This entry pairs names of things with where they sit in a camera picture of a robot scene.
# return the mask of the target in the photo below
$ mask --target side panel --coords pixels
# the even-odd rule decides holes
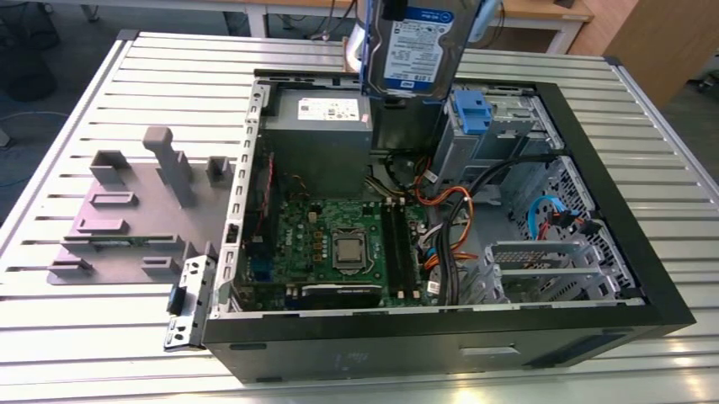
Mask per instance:
[[[625,343],[641,330],[584,328],[206,347],[242,382],[330,380],[568,366]]]

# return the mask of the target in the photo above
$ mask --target green motherboard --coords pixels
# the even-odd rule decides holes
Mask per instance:
[[[381,287],[380,306],[425,306],[413,248],[424,222],[419,205],[325,199],[284,202],[273,259],[249,261],[254,280],[245,310],[289,310],[285,294],[306,284],[371,284]]]

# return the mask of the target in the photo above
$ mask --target power supply label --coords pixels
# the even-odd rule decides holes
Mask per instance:
[[[435,82],[444,54],[439,39],[452,29],[453,14],[407,7],[404,21],[395,21],[384,79],[388,88],[425,90]]]
[[[356,98],[302,98],[297,103],[298,120],[360,120]]]

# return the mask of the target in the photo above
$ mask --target aluminum slats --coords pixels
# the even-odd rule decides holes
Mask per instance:
[[[118,43],[108,79],[37,188],[0,257],[0,397],[136,402],[695,402],[719,400],[719,207],[612,67],[596,57],[471,50],[460,77],[555,82],[635,212],[697,324],[571,369],[241,385],[205,353],[161,351],[165,284],[52,287],[44,267],[92,182],[97,150],[152,158],[145,125],[169,125],[188,158],[241,140],[252,70],[340,71],[337,44],[141,33]],[[173,396],[174,393],[197,393]]]

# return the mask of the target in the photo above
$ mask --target cpu socket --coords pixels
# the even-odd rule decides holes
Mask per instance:
[[[332,231],[332,267],[344,275],[367,268],[367,233],[360,228]]]

